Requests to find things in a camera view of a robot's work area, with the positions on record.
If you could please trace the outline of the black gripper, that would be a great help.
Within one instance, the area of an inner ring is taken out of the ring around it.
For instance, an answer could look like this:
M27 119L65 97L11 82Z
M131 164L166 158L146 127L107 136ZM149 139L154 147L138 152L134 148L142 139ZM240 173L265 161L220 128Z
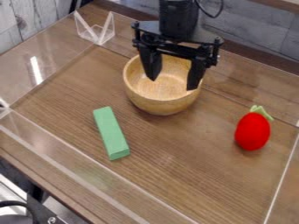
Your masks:
M220 47L224 39L198 25L184 37L166 36L160 32L158 21L133 21L133 47L139 48L139 60L145 76L154 81L162 69L162 54L192 59L186 77L186 90L197 88L208 67L218 62Z

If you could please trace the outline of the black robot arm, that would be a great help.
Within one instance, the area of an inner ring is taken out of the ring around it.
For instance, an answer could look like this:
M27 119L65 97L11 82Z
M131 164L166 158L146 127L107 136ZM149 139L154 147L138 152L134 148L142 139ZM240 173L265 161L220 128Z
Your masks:
M200 27L198 15L202 12L209 18L216 18L222 8L224 1L220 1L218 11L210 15L200 0L158 0L158 19L130 24L134 31L131 45L150 81L162 70L165 54L190 62L185 89L197 88L206 69L217 65L224 44L220 36Z

